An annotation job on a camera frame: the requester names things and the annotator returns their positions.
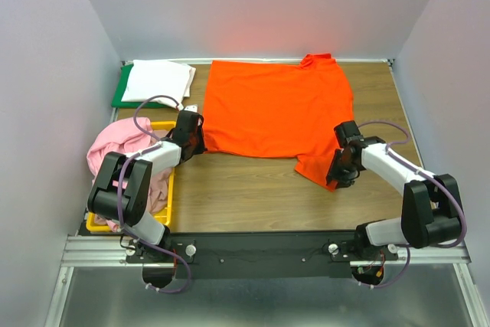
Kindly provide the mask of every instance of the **white cloth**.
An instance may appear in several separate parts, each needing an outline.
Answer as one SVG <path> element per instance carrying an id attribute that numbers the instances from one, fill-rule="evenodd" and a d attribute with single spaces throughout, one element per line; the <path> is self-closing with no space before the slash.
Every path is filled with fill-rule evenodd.
<path id="1" fill-rule="evenodd" d="M 168 60 L 134 60 L 133 64 L 121 101 L 139 102 L 156 95 L 168 95 L 181 103 L 184 97 L 191 95 L 195 68 Z M 153 101 L 175 107 L 173 101 L 164 97 Z"/>

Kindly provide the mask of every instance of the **green cloth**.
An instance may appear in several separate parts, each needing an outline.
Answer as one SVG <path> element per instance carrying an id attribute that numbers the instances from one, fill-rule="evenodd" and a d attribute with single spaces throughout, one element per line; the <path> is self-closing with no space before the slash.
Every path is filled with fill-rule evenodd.
<path id="1" fill-rule="evenodd" d="M 122 107 L 122 108 L 128 108 L 128 109 L 135 109 L 141 103 L 134 102 L 134 103 L 124 103 L 121 101 L 123 99 L 124 91 L 126 91 L 126 86 L 128 85 L 128 78 L 129 78 L 129 72 L 132 69 L 133 64 L 128 64 L 125 65 L 124 67 L 121 67 L 121 77 L 119 79 L 119 83 L 117 84 L 116 88 L 116 93 L 114 93 L 114 98 L 113 102 L 111 103 L 112 107 Z M 159 108 L 159 107 L 168 107 L 166 105 L 162 105 L 160 103 L 147 103 L 145 105 L 145 108 Z"/>

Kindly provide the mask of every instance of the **yellow basket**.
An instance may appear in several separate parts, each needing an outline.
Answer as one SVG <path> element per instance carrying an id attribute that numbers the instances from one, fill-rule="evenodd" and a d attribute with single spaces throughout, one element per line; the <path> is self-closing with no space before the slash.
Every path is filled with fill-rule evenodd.
<path id="1" fill-rule="evenodd" d="M 175 128 L 175 122 L 152 122 L 153 130 L 170 130 Z M 165 226 L 170 225 L 170 220 L 172 219 L 172 197 L 174 194 L 174 177 L 175 169 L 173 168 L 170 176 L 168 177 L 168 196 L 167 205 L 160 212 L 157 212 L 153 217 L 161 224 Z M 87 218 L 87 230 L 91 233 L 110 233 L 110 227 L 108 225 L 99 225 L 95 223 L 95 214 L 89 212 L 89 217 Z"/>

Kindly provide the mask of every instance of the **wooden tabletop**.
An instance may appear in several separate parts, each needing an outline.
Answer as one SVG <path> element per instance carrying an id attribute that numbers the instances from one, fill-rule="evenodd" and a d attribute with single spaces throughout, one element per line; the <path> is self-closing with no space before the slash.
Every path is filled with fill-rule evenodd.
<path id="1" fill-rule="evenodd" d="M 358 124 L 390 120 L 407 128 L 388 66 L 339 63 L 354 92 Z M 183 104 L 202 109 L 210 65 L 197 65 L 191 97 Z M 134 109 L 120 109 L 118 119 Z M 171 109 L 144 109 L 151 121 L 175 120 Z M 363 127 L 365 136 L 387 142 L 403 138 L 384 125 Z M 412 142 L 395 148 L 418 163 Z M 197 155 L 178 166 L 172 231 L 294 231 L 353 229 L 358 224 L 399 217 L 401 196 L 373 172 L 362 172 L 354 186 L 331 193 L 294 171 L 296 159 L 254 159 L 222 153 Z"/>

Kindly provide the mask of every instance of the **white wall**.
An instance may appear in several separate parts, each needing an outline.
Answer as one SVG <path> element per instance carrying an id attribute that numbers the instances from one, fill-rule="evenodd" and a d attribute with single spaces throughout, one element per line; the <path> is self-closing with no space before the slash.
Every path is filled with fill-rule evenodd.
<path id="1" fill-rule="evenodd" d="M 89 0 L 0 0 L 0 325 L 44 325 L 118 56 Z"/>
<path id="2" fill-rule="evenodd" d="M 90 0 L 124 60 L 380 58 L 398 54 L 428 0 Z"/>
<path id="3" fill-rule="evenodd" d="M 490 0 L 430 0 L 394 64 L 423 162 L 459 181 L 471 271 L 490 312 Z"/>

